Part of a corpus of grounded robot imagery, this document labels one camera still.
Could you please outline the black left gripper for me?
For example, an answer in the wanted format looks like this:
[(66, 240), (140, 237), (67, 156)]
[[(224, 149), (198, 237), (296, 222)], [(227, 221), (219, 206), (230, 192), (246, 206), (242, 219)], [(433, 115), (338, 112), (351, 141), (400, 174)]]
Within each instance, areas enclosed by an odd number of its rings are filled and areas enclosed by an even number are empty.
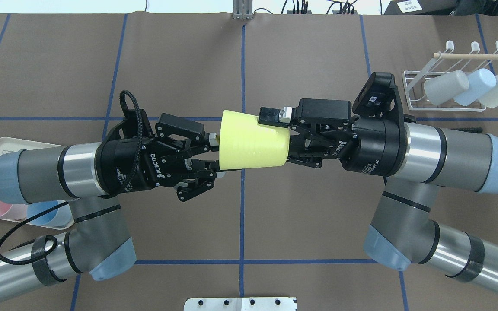
[(226, 170), (219, 161), (203, 161), (195, 156), (219, 149), (217, 133), (207, 133), (203, 124), (162, 114), (152, 129), (154, 136), (122, 138), (122, 122), (107, 135), (96, 152), (96, 170), (103, 197), (151, 190), (176, 189), (185, 202), (215, 185)]

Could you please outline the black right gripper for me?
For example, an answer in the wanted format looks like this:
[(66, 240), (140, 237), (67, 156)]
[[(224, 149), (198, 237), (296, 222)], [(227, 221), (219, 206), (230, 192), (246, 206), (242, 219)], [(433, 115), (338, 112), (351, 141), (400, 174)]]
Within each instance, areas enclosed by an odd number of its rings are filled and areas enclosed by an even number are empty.
[(261, 107), (258, 124), (289, 128), (288, 163), (321, 168), (337, 159), (346, 171), (388, 177), (402, 166), (403, 120), (352, 115), (351, 102), (303, 98), (296, 108)]

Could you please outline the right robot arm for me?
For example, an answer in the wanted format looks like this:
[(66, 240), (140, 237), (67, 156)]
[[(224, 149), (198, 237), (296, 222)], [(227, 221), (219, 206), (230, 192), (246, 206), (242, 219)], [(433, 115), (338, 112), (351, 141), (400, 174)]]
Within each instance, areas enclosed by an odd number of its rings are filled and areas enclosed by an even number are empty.
[(284, 158), (320, 167), (326, 159), (384, 178), (364, 241), (365, 253), (394, 270), (434, 267), (454, 281), (498, 293), (498, 246), (433, 218), (441, 195), (498, 194), (498, 136), (419, 124), (397, 100), (303, 98), (261, 108), (258, 122), (292, 130)]

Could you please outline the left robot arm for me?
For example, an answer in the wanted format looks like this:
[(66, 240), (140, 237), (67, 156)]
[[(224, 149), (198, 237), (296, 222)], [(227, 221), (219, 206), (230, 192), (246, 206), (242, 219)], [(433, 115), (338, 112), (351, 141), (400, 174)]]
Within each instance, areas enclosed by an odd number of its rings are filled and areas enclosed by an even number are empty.
[(203, 124), (162, 114), (152, 127), (146, 114), (125, 112), (102, 142), (0, 156), (0, 201), (69, 207), (73, 228), (43, 235), (7, 252), (0, 239), (0, 302), (59, 285), (78, 274), (95, 281), (116, 277), (137, 260), (117, 196), (176, 189), (185, 202), (215, 185), (217, 161), (194, 159), (217, 151), (219, 136)]

